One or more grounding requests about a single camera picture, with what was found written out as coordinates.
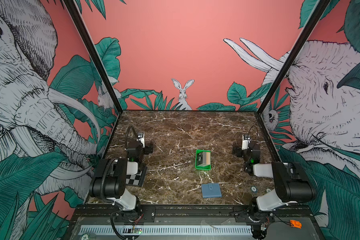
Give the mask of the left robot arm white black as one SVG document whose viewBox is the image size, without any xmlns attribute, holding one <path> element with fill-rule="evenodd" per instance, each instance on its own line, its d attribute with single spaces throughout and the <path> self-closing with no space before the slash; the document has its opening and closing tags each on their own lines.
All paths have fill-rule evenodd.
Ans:
<svg viewBox="0 0 360 240">
<path fill-rule="evenodd" d="M 141 203 L 126 186 L 143 186 L 148 169 L 143 159 L 151 153 L 153 144 L 146 145 L 142 140 L 135 140 L 129 143 L 125 158 L 99 160 L 89 195 L 119 208 L 122 216 L 130 222 L 138 222 L 143 216 Z"/>
</svg>

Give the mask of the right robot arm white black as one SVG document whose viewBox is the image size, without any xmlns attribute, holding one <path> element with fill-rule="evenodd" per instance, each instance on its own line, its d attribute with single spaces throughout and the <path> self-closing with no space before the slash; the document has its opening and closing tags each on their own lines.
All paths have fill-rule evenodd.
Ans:
<svg viewBox="0 0 360 240">
<path fill-rule="evenodd" d="M 315 199 L 317 192 L 303 167 L 297 163 L 260 163 L 260 146 L 254 142 L 233 146 L 233 154 L 243 158 L 244 170 L 250 176 L 270 178 L 274 189 L 254 197 L 247 209 L 247 216 L 254 223 L 266 221 L 270 212 L 289 204 L 307 203 Z"/>
</svg>

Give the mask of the blue leather card holder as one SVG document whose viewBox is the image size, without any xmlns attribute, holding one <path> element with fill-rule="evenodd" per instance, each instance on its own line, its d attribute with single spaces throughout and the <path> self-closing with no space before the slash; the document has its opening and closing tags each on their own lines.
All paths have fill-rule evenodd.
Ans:
<svg viewBox="0 0 360 240">
<path fill-rule="evenodd" d="M 207 198 L 221 198 L 221 188 L 218 183 L 208 183 L 208 184 L 202 184 L 202 196 L 204 199 Z"/>
</svg>

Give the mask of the green plastic card tray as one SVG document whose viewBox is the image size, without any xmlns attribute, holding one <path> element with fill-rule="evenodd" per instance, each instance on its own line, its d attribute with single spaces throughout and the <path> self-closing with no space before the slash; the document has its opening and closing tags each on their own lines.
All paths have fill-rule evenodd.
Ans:
<svg viewBox="0 0 360 240">
<path fill-rule="evenodd" d="M 197 170 L 211 170 L 211 152 L 207 150 L 196 150 L 195 168 Z"/>
</svg>

